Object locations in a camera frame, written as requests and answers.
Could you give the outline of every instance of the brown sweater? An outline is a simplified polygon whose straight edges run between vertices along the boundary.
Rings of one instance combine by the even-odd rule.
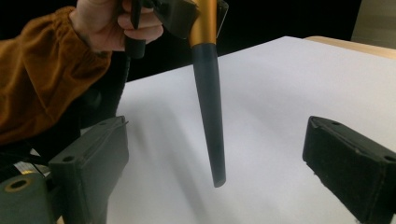
[[[46,131],[108,69],[111,52],[95,54],[78,38],[73,9],[34,19],[0,41],[0,146]]]

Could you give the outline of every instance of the white surface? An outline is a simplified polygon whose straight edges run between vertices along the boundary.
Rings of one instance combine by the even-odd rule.
[[[130,160],[107,223],[356,223],[303,161],[306,124],[333,119],[396,149],[396,61],[282,37],[219,70],[225,185],[213,187],[192,67],[130,82]]]

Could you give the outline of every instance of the hand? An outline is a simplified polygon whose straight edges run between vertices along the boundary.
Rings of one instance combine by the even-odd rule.
[[[95,52],[124,51],[126,35],[149,43],[163,34],[152,9],[142,8],[137,30],[130,12],[131,0],[78,0],[69,18],[76,33]]]

